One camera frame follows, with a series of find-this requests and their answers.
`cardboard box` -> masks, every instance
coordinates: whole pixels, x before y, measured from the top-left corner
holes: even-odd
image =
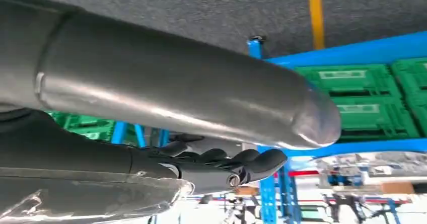
[[[413,194],[415,193],[411,182],[384,182],[381,184],[384,194]]]

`bolt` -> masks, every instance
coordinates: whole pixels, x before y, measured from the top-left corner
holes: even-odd
[[[231,187],[236,187],[240,184],[240,177],[236,174],[232,174],[228,177],[227,179],[227,183],[231,186]]]

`blue metal shelf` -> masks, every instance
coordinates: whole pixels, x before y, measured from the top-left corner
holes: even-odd
[[[248,41],[248,48],[250,56],[262,59],[262,45],[260,41]],[[294,68],[298,66],[318,65],[389,64],[398,59],[426,56],[427,31],[424,31],[415,34],[407,34],[306,53],[267,58],[264,60],[287,68]],[[262,151],[266,150],[265,147],[259,147],[258,149]],[[301,156],[314,158],[355,152],[379,151],[427,152],[427,138],[339,143],[333,144],[329,147],[308,151],[283,150],[290,159],[292,159],[291,157]],[[286,203],[282,203],[281,205],[282,212],[287,209],[287,215],[289,218],[287,223],[294,224],[301,222],[301,210],[298,207],[295,179],[288,176],[288,171],[295,168],[303,168],[304,163],[306,162],[288,161],[282,170],[284,178],[279,178],[280,194],[285,194],[287,197]],[[269,179],[261,181],[260,187],[263,200],[275,198],[276,191],[274,188],[269,188],[270,185],[271,180]],[[272,207],[269,203],[262,203],[262,209],[264,208],[267,209],[266,212],[271,213],[271,211],[273,209],[275,210],[276,207]],[[266,215],[265,223],[276,223],[275,221],[272,222],[271,216],[267,213]]]

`green plastic crate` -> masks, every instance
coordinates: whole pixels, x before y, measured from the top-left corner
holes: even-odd
[[[105,120],[83,115],[70,115],[65,122],[64,128],[67,130],[80,128],[114,128],[114,124],[114,120]]]
[[[89,139],[111,141],[116,121],[84,115],[69,115],[64,128],[70,132],[78,133]],[[137,146],[138,140],[133,129],[133,124],[128,124],[123,143]]]
[[[391,68],[407,95],[427,94],[427,58],[398,60]]]
[[[297,67],[295,71],[330,97],[401,97],[393,75],[382,64]]]
[[[339,142],[419,137],[409,111],[394,97],[333,98],[341,113]]]
[[[55,111],[47,111],[46,113],[49,114],[59,126],[64,127],[68,114]]]
[[[408,97],[406,101],[422,131],[423,137],[427,137],[427,94]]]
[[[78,133],[89,139],[99,139],[104,141],[111,141],[111,136],[113,135],[114,129],[106,128],[78,128],[69,130],[70,132]]]

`red stripe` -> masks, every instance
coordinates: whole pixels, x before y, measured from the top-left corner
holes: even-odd
[[[303,170],[303,171],[289,171],[289,176],[295,177],[300,175],[318,175],[319,172],[317,170]]]

